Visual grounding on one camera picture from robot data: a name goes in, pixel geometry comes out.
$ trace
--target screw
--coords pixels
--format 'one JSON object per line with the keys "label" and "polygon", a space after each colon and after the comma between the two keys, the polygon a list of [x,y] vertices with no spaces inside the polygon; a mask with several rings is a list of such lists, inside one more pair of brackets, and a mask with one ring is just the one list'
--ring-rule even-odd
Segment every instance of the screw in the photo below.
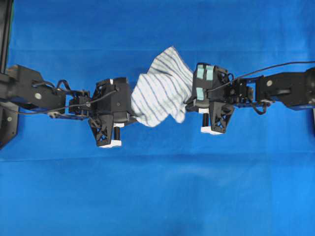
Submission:
{"label": "screw", "polygon": [[38,92],[37,92],[37,93],[35,93],[35,98],[40,100],[40,99],[41,99],[41,94],[40,94],[40,93],[38,93]]}
{"label": "screw", "polygon": [[272,85],[272,80],[268,80],[267,86],[269,87],[269,86],[271,86],[271,85]]}

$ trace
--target blue fabric background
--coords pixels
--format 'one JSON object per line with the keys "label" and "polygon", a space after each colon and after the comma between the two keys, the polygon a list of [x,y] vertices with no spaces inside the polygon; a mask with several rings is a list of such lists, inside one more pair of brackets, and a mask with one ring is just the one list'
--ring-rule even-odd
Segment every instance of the blue fabric background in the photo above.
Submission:
{"label": "blue fabric background", "polygon": [[[174,45],[240,75],[315,59],[313,0],[15,0],[8,66],[74,89],[134,85]],[[265,72],[304,71],[310,65]],[[265,236],[315,233],[311,111],[236,109],[225,135],[202,117],[122,130],[100,149],[86,121],[20,117],[0,151],[0,235]]]}

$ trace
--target metal bracket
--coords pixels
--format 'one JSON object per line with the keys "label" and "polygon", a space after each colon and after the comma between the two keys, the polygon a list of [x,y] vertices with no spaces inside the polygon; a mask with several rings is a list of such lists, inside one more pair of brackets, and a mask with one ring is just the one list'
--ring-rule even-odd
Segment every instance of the metal bracket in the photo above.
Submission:
{"label": "metal bracket", "polygon": [[13,103],[0,103],[0,149],[17,135],[18,114],[8,111],[3,107],[18,111],[18,106]]}

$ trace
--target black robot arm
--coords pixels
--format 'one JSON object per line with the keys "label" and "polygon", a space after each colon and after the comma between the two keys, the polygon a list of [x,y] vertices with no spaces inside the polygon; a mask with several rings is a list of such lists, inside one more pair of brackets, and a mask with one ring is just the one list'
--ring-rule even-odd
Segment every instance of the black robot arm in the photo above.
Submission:
{"label": "black robot arm", "polygon": [[[65,105],[67,95],[71,96],[68,106]],[[71,90],[65,80],[54,86],[44,81],[39,72],[15,65],[7,69],[6,74],[0,74],[0,120],[3,127],[0,131],[11,132],[4,127],[11,124],[12,113],[47,114],[51,118],[78,120],[88,118],[97,146],[121,146],[120,128],[136,122],[130,97],[131,90],[127,78],[108,79],[97,83],[95,92],[90,97],[89,91]],[[33,112],[12,110],[5,105],[6,102]]]}
{"label": "black robot arm", "polygon": [[[67,106],[66,96],[71,96]],[[226,69],[199,63],[193,74],[192,93],[186,102],[186,110],[203,114],[202,132],[221,134],[226,132],[234,107],[252,107],[262,115],[276,101],[294,110],[313,108],[315,68],[301,73],[234,78]],[[16,65],[6,74],[0,74],[0,102],[0,133],[8,131],[5,127],[12,121],[11,114],[89,119],[96,145],[111,148],[121,146],[120,128],[136,122],[127,78],[97,83],[90,97],[89,91],[72,90],[65,80],[54,86],[44,81],[39,72]],[[32,112],[8,108],[5,105],[8,102]]]}
{"label": "black robot arm", "polygon": [[262,115],[276,101],[293,110],[314,108],[315,67],[305,72],[234,79],[226,69],[199,63],[186,110],[203,114],[202,132],[221,134],[226,132],[234,107],[252,107]]}

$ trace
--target towel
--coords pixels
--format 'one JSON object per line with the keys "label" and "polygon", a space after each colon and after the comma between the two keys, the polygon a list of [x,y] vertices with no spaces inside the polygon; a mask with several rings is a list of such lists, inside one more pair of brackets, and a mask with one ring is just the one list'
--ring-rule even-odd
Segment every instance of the towel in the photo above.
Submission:
{"label": "towel", "polygon": [[131,107],[138,122],[154,127],[171,115],[185,119],[185,101],[191,97],[192,71],[174,47],[169,47],[140,74],[131,95]]}

